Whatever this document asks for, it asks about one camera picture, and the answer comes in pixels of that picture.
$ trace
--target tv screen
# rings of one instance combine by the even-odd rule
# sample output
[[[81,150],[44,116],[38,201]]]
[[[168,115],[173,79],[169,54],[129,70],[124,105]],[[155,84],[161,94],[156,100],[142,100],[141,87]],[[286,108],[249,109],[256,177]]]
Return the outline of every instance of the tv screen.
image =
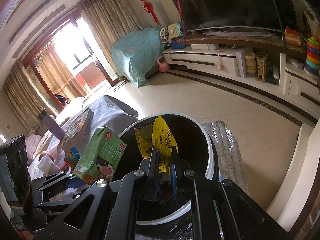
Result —
[[[273,0],[179,0],[185,28],[255,27],[281,31]],[[292,0],[275,0],[282,25],[297,29]]]

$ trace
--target air conditioning vent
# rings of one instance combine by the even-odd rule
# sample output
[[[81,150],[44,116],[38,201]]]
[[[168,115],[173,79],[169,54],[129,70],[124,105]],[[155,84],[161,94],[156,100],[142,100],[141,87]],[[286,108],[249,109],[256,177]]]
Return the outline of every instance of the air conditioning vent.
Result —
[[[34,30],[28,35],[28,37],[23,41],[20,47],[17,49],[12,58],[17,58],[20,52],[24,49],[24,47],[28,44],[28,42],[34,38],[34,36],[38,33],[38,31],[42,30],[42,28],[50,22],[53,18],[55,18],[59,13],[61,13],[67,7],[63,4],[58,9],[54,10],[46,19],[39,23],[39,25],[34,28]]]
[[[49,2],[51,2],[52,0],[45,0],[45,2],[43,2],[37,9],[35,9],[29,16],[27,19],[24,20],[23,23],[21,23],[21,25],[18,27],[18,29],[14,32],[14,34],[11,36],[11,38],[9,39],[9,44],[11,44],[11,42],[14,40],[14,38],[18,35],[18,33],[22,30],[22,28],[28,23],[28,21],[36,15],[36,13],[38,11],[40,11],[44,6],[46,6]]]

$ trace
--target yellow snack bag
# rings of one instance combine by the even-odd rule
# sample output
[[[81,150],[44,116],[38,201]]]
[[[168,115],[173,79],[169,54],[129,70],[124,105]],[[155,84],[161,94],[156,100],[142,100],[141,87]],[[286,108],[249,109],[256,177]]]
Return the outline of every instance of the yellow snack bag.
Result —
[[[170,171],[171,146],[175,146],[177,151],[178,146],[162,116],[159,115],[153,125],[140,130],[134,129],[134,132],[142,158],[148,159],[151,157],[152,145],[154,145],[160,153],[159,172]]]

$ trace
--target tile floor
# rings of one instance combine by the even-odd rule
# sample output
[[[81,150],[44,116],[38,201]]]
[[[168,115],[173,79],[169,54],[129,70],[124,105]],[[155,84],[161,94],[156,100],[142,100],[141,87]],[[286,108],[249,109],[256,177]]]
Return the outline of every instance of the tile floor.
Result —
[[[262,208],[268,207],[290,165],[298,125],[240,96],[166,73],[153,75],[148,86],[137,88],[128,82],[105,94],[136,109],[139,119],[170,111],[187,114],[200,123],[223,120],[239,143],[250,196]],[[262,101],[265,98],[256,96]],[[295,118],[304,121],[297,113]]]

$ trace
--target stacked jar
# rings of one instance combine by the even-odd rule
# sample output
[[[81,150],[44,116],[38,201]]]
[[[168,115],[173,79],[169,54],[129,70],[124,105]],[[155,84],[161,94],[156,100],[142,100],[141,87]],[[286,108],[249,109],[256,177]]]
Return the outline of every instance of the stacked jar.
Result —
[[[304,71],[312,78],[317,79],[320,70],[319,43],[314,37],[309,38],[307,46],[307,58]]]
[[[247,74],[250,76],[256,76],[257,73],[257,62],[253,52],[247,52],[244,54],[245,65],[247,69]]]

